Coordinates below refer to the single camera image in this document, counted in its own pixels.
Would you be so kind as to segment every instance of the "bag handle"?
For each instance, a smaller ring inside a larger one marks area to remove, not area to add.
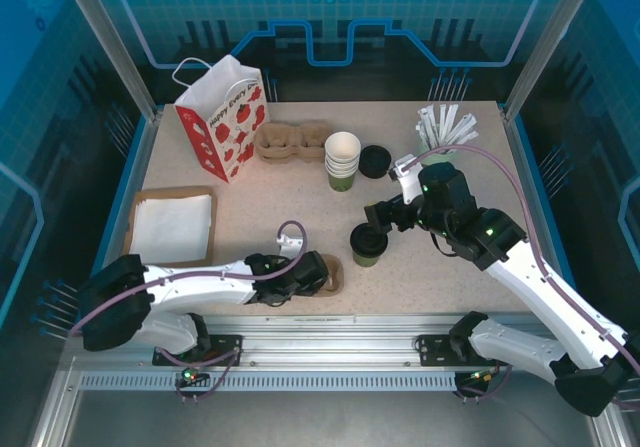
[[[184,59],[182,62],[180,62],[180,63],[178,64],[178,67],[176,67],[176,70],[174,70],[174,71],[173,71],[173,74],[171,74],[171,78],[173,79],[173,81],[174,81],[176,84],[184,85],[184,86],[185,86],[185,87],[187,87],[187,88],[188,88],[188,87],[191,87],[191,85],[189,85],[189,84],[187,84],[187,83],[185,83],[185,82],[182,82],[181,80],[176,79],[176,74],[177,74],[177,73],[178,73],[178,71],[182,68],[182,66],[184,65],[184,63],[185,63],[185,62],[188,62],[189,60],[195,60],[196,62],[200,62],[201,64],[206,65],[206,66],[207,66],[207,69],[211,69],[211,68],[213,67],[212,65],[209,65],[207,62],[205,62],[205,61],[204,61],[204,60],[202,60],[202,59],[198,59],[197,57],[187,57],[187,58],[186,58],[186,59]]]
[[[236,85],[240,85],[240,84],[242,84],[242,83],[244,83],[244,82],[255,82],[255,83],[257,84],[257,83],[258,83],[258,79],[252,79],[252,78],[250,78],[250,77],[247,77],[246,79],[240,79],[239,81],[234,82],[234,83],[233,83],[233,85],[232,85],[231,87],[229,87],[229,90],[227,90],[227,93],[226,93],[226,94],[224,94],[224,103],[225,103],[225,104],[228,102],[228,100],[229,100],[229,94],[231,93],[231,91],[233,90],[233,88],[234,88]]]

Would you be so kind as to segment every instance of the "black cup lid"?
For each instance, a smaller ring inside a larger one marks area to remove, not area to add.
[[[359,169],[362,175],[370,179],[380,179],[389,170],[391,154],[384,147],[369,145],[360,152]]]
[[[387,250],[387,234],[379,234],[369,224],[360,224],[351,232],[349,239],[353,251],[361,257],[379,257]]]

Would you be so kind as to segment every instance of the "white napkin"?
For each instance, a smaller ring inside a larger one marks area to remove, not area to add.
[[[143,264],[188,262],[206,257],[211,196],[146,199],[136,206],[131,253]]]

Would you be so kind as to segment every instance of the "blue wall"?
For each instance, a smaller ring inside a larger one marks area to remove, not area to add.
[[[628,329],[640,326],[640,193],[625,190],[640,174],[639,21],[637,0],[585,0],[522,112],[538,160],[563,145],[573,169],[551,206],[578,290]]]
[[[521,63],[558,0],[103,1],[138,65],[172,69],[190,55],[214,62],[250,32],[265,30],[268,21],[293,19],[314,24],[319,60],[343,60],[347,42],[343,26],[367,18],[391,19],[397,28],[413,32],[442,60]],[[301,44],[305,44],[301,33],[300,28],[278,32],[275,56],[279,65],[299,59]],[[384,35],[357,31],[356,63],[365,58],[384,62],[388,41]]]
[[[0,17],[0,163],[44,213],[31,251],[32,200],[0,173],[0,431],[2,445],[29,445],[63,345],[30,322],[46,315],[36,299],[56,302],[45,280],[89,275],[125,161],[114,130],[139,113],[73,0],[0,0]]]

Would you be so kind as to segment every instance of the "paper cup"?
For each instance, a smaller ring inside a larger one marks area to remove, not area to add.
[[[346,192],[353,185],[353,179],[356,176],[358,165],[356,164],[349,170],[334,170],[325,163],[327,175],[329,176],[329,185],[336,192]]]
[[[356,176],[356,173],[352,173],[347,175],[346,177],[339,176],[337,174],[332,174],[331,172],[327,172],[329,176],[329,185],[336,192],[346,192],[353,186],[353,179]]]
[[[324,143],[326,156],[337,164],[350,164],[357,160],[361,149],[358,138],[349,132],[336,132]]]
[[[336,164],[331,162],[330,160],[325,160],[324,165],[327,169],[331,169],[334,172],[351,172],[358,169],[358,161],[352,162],[350,164]]]

